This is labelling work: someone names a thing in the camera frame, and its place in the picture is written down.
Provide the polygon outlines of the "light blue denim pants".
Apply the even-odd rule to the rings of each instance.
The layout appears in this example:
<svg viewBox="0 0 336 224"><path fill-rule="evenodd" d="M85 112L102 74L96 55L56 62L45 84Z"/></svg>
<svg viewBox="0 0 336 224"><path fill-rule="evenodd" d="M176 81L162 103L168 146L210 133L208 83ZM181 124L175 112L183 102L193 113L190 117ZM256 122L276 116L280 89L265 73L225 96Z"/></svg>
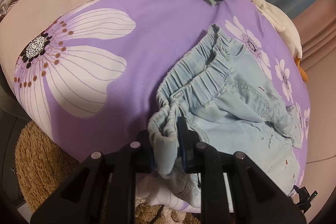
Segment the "light blue denim pants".
<svg viewBox="0 0 336 224"><path fill-rule="evenodd" d="M155 167L170 193L201 205L197 176L186 174L178 154L177 120L218 151L244 152L285 193L299 175L293 149L301 148L295 106L286 106L254 56L219 26L169 71L157 94L148 132Z"/></svg>

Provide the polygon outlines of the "purple floral bedsheet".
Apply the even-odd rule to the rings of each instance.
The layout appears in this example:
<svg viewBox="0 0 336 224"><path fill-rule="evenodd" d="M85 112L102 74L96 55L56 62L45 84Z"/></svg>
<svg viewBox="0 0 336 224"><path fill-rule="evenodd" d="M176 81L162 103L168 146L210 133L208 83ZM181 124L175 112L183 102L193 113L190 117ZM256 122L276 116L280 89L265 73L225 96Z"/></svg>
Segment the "purple floral bedsheet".
<svg viewBox="0 0 336 224"><path fill-rule="evenodd" d="M56 18L23 49L15 66L15 96L75 159L117 151L147 130L159 110L156 94L163 79L213 24L240 41L286 106L295 106L303 145L306 87L282 38L250 0L213 7L203 0L90 1ZM170 193L156 167L140 180L137 195L175 210L201 208Z"/></svg>

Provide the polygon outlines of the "white goose plush toy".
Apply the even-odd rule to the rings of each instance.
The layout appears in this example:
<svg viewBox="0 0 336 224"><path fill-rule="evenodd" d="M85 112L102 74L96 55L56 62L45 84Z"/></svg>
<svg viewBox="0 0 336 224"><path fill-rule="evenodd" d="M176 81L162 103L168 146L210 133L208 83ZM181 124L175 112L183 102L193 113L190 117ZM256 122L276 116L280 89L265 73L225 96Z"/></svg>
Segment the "white goose plush toy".
<svg viewBox="0 0 336 224"><path fill-rule="evenodd" d="M292 20L280 8L265 0L250 1L257 7L259 12L267 18L276 32L280 35L294 59L302 80L308 82L306 72L300 67L300 61L303 56L301 38Z"/></svg>

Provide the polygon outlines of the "pink curtain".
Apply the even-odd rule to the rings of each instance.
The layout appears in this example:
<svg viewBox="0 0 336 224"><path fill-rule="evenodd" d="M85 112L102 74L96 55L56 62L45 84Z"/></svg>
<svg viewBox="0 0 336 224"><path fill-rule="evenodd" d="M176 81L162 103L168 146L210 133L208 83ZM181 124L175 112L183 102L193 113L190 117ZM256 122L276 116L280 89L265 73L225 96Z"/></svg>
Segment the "pink curtain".
<svg viewBox="0 0 336 224"><path fill-rule="evenodd" d="M301 38L303 61L335 38L335 0L316 0L293 22Z"/></svg>

